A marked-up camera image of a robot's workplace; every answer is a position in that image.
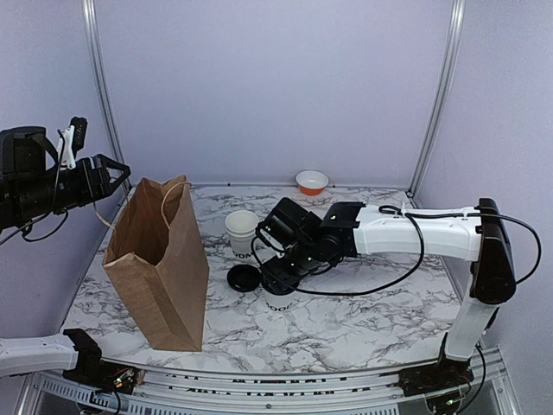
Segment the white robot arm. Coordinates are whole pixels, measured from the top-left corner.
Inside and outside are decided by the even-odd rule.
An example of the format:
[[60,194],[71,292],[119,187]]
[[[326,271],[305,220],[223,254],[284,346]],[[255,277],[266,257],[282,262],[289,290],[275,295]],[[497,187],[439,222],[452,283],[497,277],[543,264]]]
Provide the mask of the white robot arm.
[[491,199],[480,199],[478,207],[455,210],[340,202],[320,219],[285,198],[257,227],[256,235],[266,245],[271,246],[265,233],[284,248],[282,257],[261,264],[263,286],[271,294],[286,295],[298,290],[306,276],[321,273],[318,270],[325,263],[330,268],[344,257],[381,252],[427,253],[470,261],[473,281],[444,338],[438,362],[399,374],[406,396],[462,385],[474,378],[469,362],[476,343],[499,306],[516,290],[511,245],[498,215]]
[[[377,206],[363,207],[353,229],[358,254],[381,252],[419,253],[420,241],[416,229],[406,214],[437,216],[436,219],[417,219],[424,237],[424,251],[431,255],[442,255],[477,262],[480,257],[481,218],[468,216],[478,214],[473,207],[456,210],[402,209],[402,215],[382,214]],[[499,304],[482,303],[470,295],[470,286],[463,298],[461,310],[449,330],[445,343],[445,356],[454,361],[468,361],[482,332],[491,321]]]

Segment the black cable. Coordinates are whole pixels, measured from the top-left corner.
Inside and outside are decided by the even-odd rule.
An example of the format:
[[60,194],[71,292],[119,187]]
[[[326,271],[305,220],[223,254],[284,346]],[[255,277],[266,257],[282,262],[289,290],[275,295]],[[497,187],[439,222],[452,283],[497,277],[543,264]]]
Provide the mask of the black cable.
[[[378,209],[378,211],[380,213],[383,213],[383,214],[389,214],[389,213],[392,213],[392,212],[397,212],[398,210],[399,210],[399,213],[401,214],[401,210],[398,209],[398,207],[395,207],[395,206],[384,205],[384,206],[382,206]],[[464,214],[459,214],[459,213],[458,214],[413,214],[413,213],[409,213],[409,215],[411,217],[415,218],[415,219],[445,219],[445,218],[460,218],[460,217],[465,216]],[[534,266],[532,266],[531,270],[526,275],[524,275],[522,278],[520,278],[517,281],[516,284],[523,283],[528,278],[530,278],[534,274],[534,272],[536,272],[536,270],[539,267],[539,264],[542,260],[542,251],[543,251],[543,249],[542,249],[542,242],[539,239],[539,235],[537,234],[536,230],[533,227],[528,225],[526,222],[523,222],[522,220],[512,218],[511,216],[506,216],[504,214],[474,213],[474,214],[467,214],[467,217],[471,217],[471,218],[483,218],[483,217],[497,218],[499,220],[506,220],[508,222],[512,222],[512,223],[514,223],[516,225],[519,225],[519,226],[527,229],[528,231],[530,231],[530,233],[532,234],[532,236],[536,240],[536,246],[537,246],[536,262],[534,263]]]
[[264,244],[266,244],[267,246],[269,246],[273,251],[277,251],[277,252],[280,252],[280,253],[286,253],[286,250],[285,249],[280,249],[280,248],[277,248],[276,246],[274,246],[270,240],[268,238],[266,238],[262,233],[262,229],[258,231],[258,234],[256,233],[257,237],[259,238],[259,240],[261,240]]
[[482,381],[478,386],[478,389],[476,389],[473,397],[459,411],[457,411],[457,413],[464,412],[474,402],[474,400],[476,399],[476,397],[478,397],[478,394],[482,390],[482,387],[484,387],[484,383],[486,382],[486,359],[484,359],[484,354],[482,353],[482,348],[479,344],[476,345],[476,350],[478,351],[478,354],[482,359]]
[[[383,213],[387,213],[385,211],[387,208],[394,208],[394,210],[393,210],[394,214],[401,214],[401,210],[399,210],[399,208],[397,208],[397,207],[384,206],[382,208],[384,210]],[[410,214],[405,214],[404,216],[408,220],[410,220],[410,222],[413,224],[413,226],[416,229],[416,233],[418,234],[419,242],[421,244],[421,251],[419,253],[419,257],[418,257],[418,260],[417,260],[416,264],[410,270],[408,270],[404,275],[402,275],[400,278],[398,278],[394,281],[391,281],[388,284],[381,285],[377,288],[373,288],[372,290],[361,291],[361,292],[326,292],[326,291],[304,290],[304,289],[301,289],[301,288],[294,287],[293,285],[282,281],[280,278],[276,277],[275,275],[272,275],[272,277],[279,284],[282,284],[285,287],[287,287],[287,288],[289,288],[293,291],[301,292],[303,294],[311,294],[311,295],[318,295],[318,296],[329,296],[329,297],[360,297],[360,296],[367,296],[369,294],[374,294],[375,292],[378,292],[378,291],[381,291],[381,290],[386,290],[387,288],[390,288],[393,285],[399,284],[402,281],[404,281],[407,277],[409,277],[413,272],[415,272],[421,266],[421,264],[423,263],[423,259],[424,259],[424,237],[423,237],[423,232],[421,231],[421,228],[418,226],[418,224],[416,223],[416,221],[412,218],[412,216]],[[263,262],[261,261],[261,259],[259,259],[258,255],[256,254],[255,249],[254,249],[254,241],[255,241],[256,238],[254,238],[251,241],[251,251],[253,253],[254,258],[259,263],[259,266],[262,266]]]
[[49,238],[50,236],[52,236],[53,234],[55,234],[56,232],[58,232],[61,227],[63,226],[64,223],[66,223],[66,220],[67,218],[69,217],[69,211],[64,209],[64,213],[65,213],[65,216],[63,217],[63,219],[61,220],[61,222],[58,224],[57,227],[54,228],[53,231],[51,231],[50,233],[47,233],[46,235],[44,236],[41,236],[40,238],[34,238],[34,239],[29,239],[27,238],[27,235],[24,234],[22,237],[23,237],[23,240],[25,242],[38,242],[39,240],[45,240],[46,238]]
[[[65,138],[63,137],[63,134],[61,133],[60,130],[58,130],[58,134],[60,134],[60,137],[63,139],[62,141],[62,144],[61,144],[61,154],[58,158],[58,160],[55,160],[54,161],[56,162],[56,177],[55,177],[55,182],[54,182],[54,194],[53,194],[53,197],[52,197],[52,205],[51,205],[51,208],[48,212],[46,212],[43,216],[39,217],[39,218],[36,218],[36,219],[33,219],[32,221],[26,223],[25,225],[23,225],[22,227],[18,227],[15,231],[13,231],[12,233],[10,233],[8,236],[6,236],[5,238],[3,238],[2,240],[0,240],[0,246],[2,246],[3,244],[5,244],[6,242],[8,242],[10,239],[12,239],[14,236],[16,236],[18,233],[22,232],[24,233],[24,236],[23,236],[23,239],[27,240],[28,242],[35,242],[34,239],[26,239],[26,235],[29,234],[30,232],[30,227],[32,227],[35,223],[38,223],[40,222],[41,220],[45,220],[51,213],[52,213],[52,210],[54,208],[54,203],[55,203],[55,196],[56,196],[56,192],[57,192],[57,188],[58,188],[58,182],[60,180],[60,169],[61,169],[61,158],[62,158],[62,155],[63,155],[63,151],[65,149],[65,145],[66,145],[66,140]],[[61,222],[61,225],[63,225],[63,223],[65,223],[65,221],[67,220],[67,217],[64,218],[64,220]],[[52,234],[54,234],[55,232],[57,232],[59,230],[59,228],[56,227],[56,229],[52,232],[52,233],[49,233],[46,238]]]
[[528,231],[530,231],[530,233],[532,234],[532,236],[536,240],[536,246],[537,246],[536,262],[534,263],[534,266],[532,266],[532,269],[530,270],[530,272],[528,272],[526,275],[524,275],[522,278],[520,278],[519,281],[517,281],[517,284],[523,283],[528,278],[530,278],[534,274],[534,272],[536,272],[537,268],[539,267],[539,263],[542,260],[542,241],[539,239],[539,235],[537,234],[536,230],[533,227],[528,225],[526,222],[523,222],[523,221],[521,221],[519,219],[516,219],[516,218],[512,218],[511,216],[505,216],[504,214],[468,214],[467,216],[480,217],[480,218],[481,217],[498,218],[498,219],[501,219],[501,220],[507,220],[508,222],[515,223],[515,224],[517,224],[521,227],[524,227]]
[[63,153],[64,153],[65,148],[66,148],[66,139],[65,139],[65,137],[63,137],[63,133],[60,130],[58,130],[58,134],[60,135],[60,138],[61,138],[61,153],[60,153],[60,155],[58,157],[58,160],[57,160],[57,163],[56,163],[56,173],[55,173],[55,180],[54,180],[54,193],[52,194],[52,203],[50,204],[50,210],[48,210],[42,217],[40,217],[37,220],[34,220],[32,223],[28,224],[23,229],[22,237],[23,237],[23,240],[25,242],[38,242],[38,241],[45,240],[46,238],[52,236],[53,234],[55,234],[56,232],[58,232],[60,230],[61,226],[64,223],[66,223],[67,217],[69,216],[69,213],[66,210],[65,211],[65,217],[61,220],[60,224],[52,232],[47,233],[46,235],[41,236],[40,238],[34,238],[34,239],[27,238],[27,235],[29,235],[31,233],[32,229],[33,229],[33,225],[35,223],[40,222],[41,220],[45,220],[54,211],[55,197],[57,195],[58,186],[60,184],[61,160],[63,158]]

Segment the paper bag handle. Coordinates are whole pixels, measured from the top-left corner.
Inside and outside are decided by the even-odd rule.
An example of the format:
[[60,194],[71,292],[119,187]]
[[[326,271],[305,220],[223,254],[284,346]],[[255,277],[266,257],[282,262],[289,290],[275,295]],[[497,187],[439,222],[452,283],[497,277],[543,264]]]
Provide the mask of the paper bag handle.
[[190,184],[190,182],[180,182],[180,183],[176,183],[172,188],[170,188],[167,193],[163,196],[163,200],[162,200],[162,217],[163,217],[163,221],[165,222],[165,226],[167,227],[167,229],[169,229],[169,222],[167,221],[167,217],[165,216],[165,212],[163,212],[163,208],[165,208],[165,201],[167,200],[167,196],[169,196],[169,193],[171,193],[171,191],[176,188],[177,186],[180,186],[180,185],[185,185],[185,184]]

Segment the white paper cup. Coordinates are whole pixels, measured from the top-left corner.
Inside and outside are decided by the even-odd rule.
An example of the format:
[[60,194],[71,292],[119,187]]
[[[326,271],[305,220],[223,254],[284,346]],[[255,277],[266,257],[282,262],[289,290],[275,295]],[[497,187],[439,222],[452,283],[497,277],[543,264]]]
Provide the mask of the white paper cup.
[[259,218],[249,210],[237,210],[225,219],[226,231],[231,240],[234,257],[244,262],[252,262],[251,240],[256,236]]
[[264,290],[264,292],[267,307],[269,307],[272,311],[288,311],[290,309],[290,305],[296,298],[296,293],[294,291],[286,294],[285,296],[276,296],[275,294],[271,294],[267,290]]

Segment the black electronics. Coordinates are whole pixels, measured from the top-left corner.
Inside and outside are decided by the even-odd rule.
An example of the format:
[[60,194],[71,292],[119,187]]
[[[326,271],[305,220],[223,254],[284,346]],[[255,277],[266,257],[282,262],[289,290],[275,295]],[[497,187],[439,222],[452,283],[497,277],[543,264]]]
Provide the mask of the black electronics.
[[[63,214],[104,199],[129,177],[128,166],[101,154],[80,159],[74,165],[64,160],[64,150],[70,148],[74,157],[83,148],[86,126],[85,118],[71,120],[70,143],[58,131],[62,138],[59,154],[46,138],[44,127],[0,131],[0,232],[29,226],[28,233],[34,217]],[[47,154],[54,160],[50,169]]]

